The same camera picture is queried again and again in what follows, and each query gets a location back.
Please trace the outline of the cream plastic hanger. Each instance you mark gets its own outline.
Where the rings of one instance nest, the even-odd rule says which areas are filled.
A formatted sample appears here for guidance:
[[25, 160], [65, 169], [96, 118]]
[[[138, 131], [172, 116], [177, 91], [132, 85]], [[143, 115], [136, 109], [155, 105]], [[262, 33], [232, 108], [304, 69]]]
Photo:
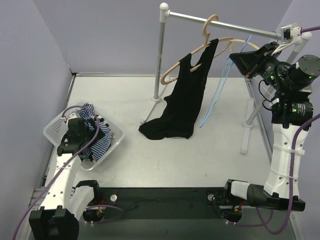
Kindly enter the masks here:
[[243, 43], [243, 44], [249, 45], [249, 46], [251, 46], [252, 48], [254, 48], [254, 49], [256, 49], [256, 50], [258, 50], [258, 49], [260, 48], [259, 46], [255, 45], [254, 43], [251, 43], [250, 41], [248, 41], [248, 42], [246, 43], [246, 41], [245, 41], [245, 40], [242, 40], [242, 39], [231, 39], [231, 40], [228, 40], [225, 45], [226, 45], [227, 48], [229, 48], [230, 51], [232, 52], [232, 51], [235, 49], [237, 43], [239, 43], [239, 44], [240, 44], [240, 43], [241, 43], [241, 44]]

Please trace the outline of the blue white striped tank top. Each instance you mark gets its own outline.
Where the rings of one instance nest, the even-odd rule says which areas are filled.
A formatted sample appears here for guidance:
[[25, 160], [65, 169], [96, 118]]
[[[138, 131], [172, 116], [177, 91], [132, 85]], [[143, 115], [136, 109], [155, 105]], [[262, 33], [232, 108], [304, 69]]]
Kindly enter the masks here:
[[85, 125], [90, 129], [93, 135], [97, 131], [97, 124], [99, 125], [98, 135], [89, 145], [87, 150], [84, 151], [83, 157], [91, 162], [97, 162], [107, 152], [114, 134], [105, 119], [101, 115], [95, 113], [95, 107], [92, 103], [86, 102], [82, 106], [84, 108], [80, 108], [77, 111], [77, 114], [80, 118], [85, 120]]

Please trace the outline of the tan wooden hanger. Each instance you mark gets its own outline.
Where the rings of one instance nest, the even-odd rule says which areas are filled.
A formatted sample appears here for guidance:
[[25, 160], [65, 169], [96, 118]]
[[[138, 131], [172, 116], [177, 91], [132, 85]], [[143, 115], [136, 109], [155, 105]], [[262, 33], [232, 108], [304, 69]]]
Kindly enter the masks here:
[[[211, 33], [207, 31], [207, 27], [209, 26], [209, 23], [211, 21], [219, 21], [219, 16], [217, 14], [213, 14], [211, 15], [209, 18], [206, 19], [206, 21], [204, 22], [203, 26], [202, 26], [202, 36], [204, 37], [204, 43], [202, 45], [200, 45], [198, 48], [196, 48], [195, 50], [191, 51], [190, 54], [193, 56], [195, 54], [197, 54], [198, 52], [200, 52], [201, 50], [204, 50], [206, 47], [208, 47], [210, 45], [210, 41], [209, 41], [209, 38], [210, 38], [210, 35]], [[233, 37], [231, 36], [226, 36], [226, 37], [220, 37], [220, 38], [217, 38], [217, 42], [218, 43], [223, 43], [223, 42], [226, 42], [231, 40], [231, 39], [234, 39]], [[216, 58], [217, 56], [221, 55], [223, 52], [225, 52], [227, 50], [227, 46], [225, 45], [225, 48], [223, 48], [220, 52], [216, 53], [214, 55], [214, 58]], [[172, 67], [170, 67], [164, 74], [163, 76], [160, 78], [160, 83], [162, 85], [168, 85], [174, 81], [176, 81], [178, 78], [173, 78], [171, 80], [168, 80], [166, 81], [166, 77], [173, 71], [175, 70], [177, 67], [179, 67], [181, 64], [180, 62], [178, 61], [177, 63], [175, 63]]]

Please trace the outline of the light blue wire hanger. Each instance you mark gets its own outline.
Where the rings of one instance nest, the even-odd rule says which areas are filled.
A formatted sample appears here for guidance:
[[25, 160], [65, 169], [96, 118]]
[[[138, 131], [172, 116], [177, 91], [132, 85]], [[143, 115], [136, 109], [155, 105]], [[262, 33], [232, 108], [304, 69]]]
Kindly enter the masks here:
[[[250, 41], [251, 37], [252, 37], [251, 35], [248, 36], [248, 38], [245, 40], [246, 43]], [[240, 52], [242, 52], [245, 49], [246, 46], [247, 46], [246, 44], [243, 44], [243, 46], [240, 49]], [[221, 93], [223, 91], [223, 88], [224, 88], [225, 83], [226, 83], [226, 81], [227, 81], [227, 79], [229, 77], [229, 74], [230, 74], [230, 71], [231, 71], [233, 65], [234, 65], [233, 61], [230, 59], [230, 57], [228, 57], [227, 61], [226, 61], [226, 64], [225, 64], [225, 67], [222, 70], [222, 74], [220, 76], [220, 79], [219, 79], [219, 82], [218, 82], [218, 86], [217, 86], [217, 88], [216, 88], [216, 90], [215, 90], [215, 92], [214, 92], [214, 94], [212, 96], [212, 99], [211, 99], [211, 102], [210, 102], [210, 106], [208, 107], [208, 109], [207, 109], [207, 111], [206, 111], [206, 113], [205, 113], [205, 115], [204, 115], [204, 117], [202, 119], [202, 122], [199, 125], [200, 128], [202, 128], [205, 125], [207, 119], [211, 115], [211, 112], [212, 112], [214, 106], [219, 101], [219, 98], [221, 96]]]

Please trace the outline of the black tank top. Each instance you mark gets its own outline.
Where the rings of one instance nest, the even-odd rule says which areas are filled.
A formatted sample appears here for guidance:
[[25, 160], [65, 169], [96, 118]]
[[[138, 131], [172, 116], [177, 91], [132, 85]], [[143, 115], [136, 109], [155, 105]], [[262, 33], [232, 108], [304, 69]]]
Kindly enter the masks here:
[[172, 93], [164, 98], [166, 107], [161, 117], [142, 124], [138, 129], [147, 139], [189, 139], [193, 135], [218, 43], [217, 38], [209, 42], [196, 63], [199, 67], [195, 71], [191, 71], [190, 53], [179, 61], [178, 77]]

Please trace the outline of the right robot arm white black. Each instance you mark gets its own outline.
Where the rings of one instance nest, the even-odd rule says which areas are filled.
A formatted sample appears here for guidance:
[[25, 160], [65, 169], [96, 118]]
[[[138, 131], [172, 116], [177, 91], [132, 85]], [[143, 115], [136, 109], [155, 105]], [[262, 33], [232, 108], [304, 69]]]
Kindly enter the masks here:
[[240, 198], [251, 207], [302, 212], [306, 203], [299, 197], [299, 168], [314, 113], [309, 95], [312, 82], [320, 75], [320, 59], [309, 54], [294, 64], [279, 61], [277, 47], [271, 42], [256, 51], [229, 56], [243, 76], [259, 75], [276, 90], [270, 102], [274, 140], [265, 184], [229, 179], [221, 197], [227, 204]]

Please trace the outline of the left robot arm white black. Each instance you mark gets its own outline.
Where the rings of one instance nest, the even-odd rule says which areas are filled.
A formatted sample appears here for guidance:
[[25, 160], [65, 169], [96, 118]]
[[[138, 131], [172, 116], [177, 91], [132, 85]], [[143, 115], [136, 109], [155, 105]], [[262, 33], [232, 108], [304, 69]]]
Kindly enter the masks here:
[[31, 211], [29, 224], [36, 240], [76, 240], [79, 219], [86, 207], [103, 199], [96, 180], [83, 180], [73, 185], [80, 169], [84, 146], [94, 132], [83, 118], [67, 120], [67, 131], [57, 147], [56, 169], [52, 185], [38, 210]]

